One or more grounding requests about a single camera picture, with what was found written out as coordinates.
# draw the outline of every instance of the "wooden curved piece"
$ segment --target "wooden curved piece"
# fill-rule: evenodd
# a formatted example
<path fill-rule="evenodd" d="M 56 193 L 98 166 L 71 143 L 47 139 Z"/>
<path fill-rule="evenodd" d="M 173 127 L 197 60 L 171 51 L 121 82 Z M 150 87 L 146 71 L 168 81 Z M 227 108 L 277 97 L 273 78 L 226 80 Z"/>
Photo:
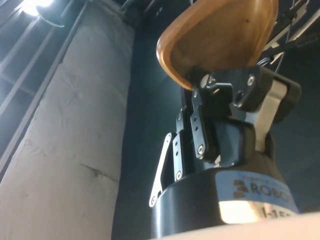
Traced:
<path fill-rule="evenodd" d="M 254 66 L 271 34 L 279 0 L 198 0 L 161 35 L 157 58 L 166 73 L 191 90 L 186 75 Z"/>

